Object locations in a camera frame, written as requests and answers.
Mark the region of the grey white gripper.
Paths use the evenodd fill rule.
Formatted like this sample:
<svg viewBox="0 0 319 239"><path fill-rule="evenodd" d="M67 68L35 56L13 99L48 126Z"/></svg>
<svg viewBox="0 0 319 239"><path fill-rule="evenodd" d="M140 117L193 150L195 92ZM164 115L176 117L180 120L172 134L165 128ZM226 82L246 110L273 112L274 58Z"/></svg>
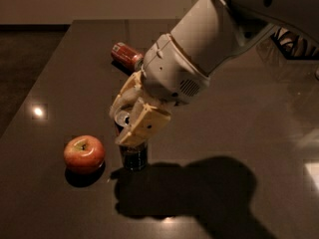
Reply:
<svg viewBox="0 0 319 239"><path fill-rule="evenodd" d="M109 116L121 128L116 144L136 147L165 127L171 113L145 101L155 98L187 105L209 87L200 72L178 49L170 34L161 35L144 56L143 73L132 73L113 101Z"/></svg>

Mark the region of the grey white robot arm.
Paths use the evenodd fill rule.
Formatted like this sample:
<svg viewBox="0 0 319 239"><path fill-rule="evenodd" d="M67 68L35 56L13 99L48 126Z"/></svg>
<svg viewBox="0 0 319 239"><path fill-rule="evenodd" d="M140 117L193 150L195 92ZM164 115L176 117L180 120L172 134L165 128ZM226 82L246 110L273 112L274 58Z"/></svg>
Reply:
<svg viewBox="0 0 319 239"><path fill-rule="evenodd" d="M138 146L208 88L210 75L278 27L318 44L319 0L198 0L134 67L111 108L121 146Z"/></svg>

